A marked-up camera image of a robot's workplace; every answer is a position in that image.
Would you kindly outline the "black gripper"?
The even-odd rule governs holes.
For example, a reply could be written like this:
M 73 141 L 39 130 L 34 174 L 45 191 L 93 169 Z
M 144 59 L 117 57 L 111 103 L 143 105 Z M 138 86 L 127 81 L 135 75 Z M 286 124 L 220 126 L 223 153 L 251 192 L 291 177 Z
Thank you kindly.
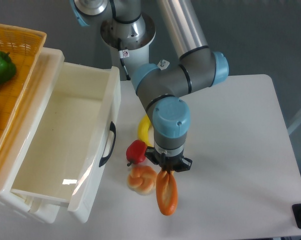
M 193 163 L 191 159 L 184 157 L 183 145 L 173 150 L 148 146 L 144 155 L 154 165 L 160 166 L 163 171 L 168 173 L 189 171 Z

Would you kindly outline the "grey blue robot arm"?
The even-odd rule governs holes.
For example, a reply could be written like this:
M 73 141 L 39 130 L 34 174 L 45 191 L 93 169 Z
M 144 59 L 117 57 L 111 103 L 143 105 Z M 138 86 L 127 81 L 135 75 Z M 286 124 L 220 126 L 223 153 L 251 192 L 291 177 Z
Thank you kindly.
M 149 62 L 156 28 L 142 12 L 139 0 L 72 0 L 78 23 L 88 27 L 102 17 L 100 35 L 108 46 L 120 78 L 133 85 L 154 131 L 154 145 L 145 157 L 166 172 L 188 171 L 192 161 L 184 156 L 190 127 L 190 110 L 182 97 L 226 80 L 229 65 L 221 52 L 210 50 L 189 0 L 160 0 L 158 7 L 179 59 Z

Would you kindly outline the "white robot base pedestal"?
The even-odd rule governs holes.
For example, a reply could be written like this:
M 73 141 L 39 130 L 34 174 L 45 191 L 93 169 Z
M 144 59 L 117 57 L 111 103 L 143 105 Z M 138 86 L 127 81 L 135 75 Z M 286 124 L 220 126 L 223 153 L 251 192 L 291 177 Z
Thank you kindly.
M 131 23 L 105 20 L 100 34 L 109 47 L 112 65 L 119 69 L 120 80 L 130 80 L 133 73 L 149 63 L 150 44 L 156 35 L 153 20 L 146 13 Z

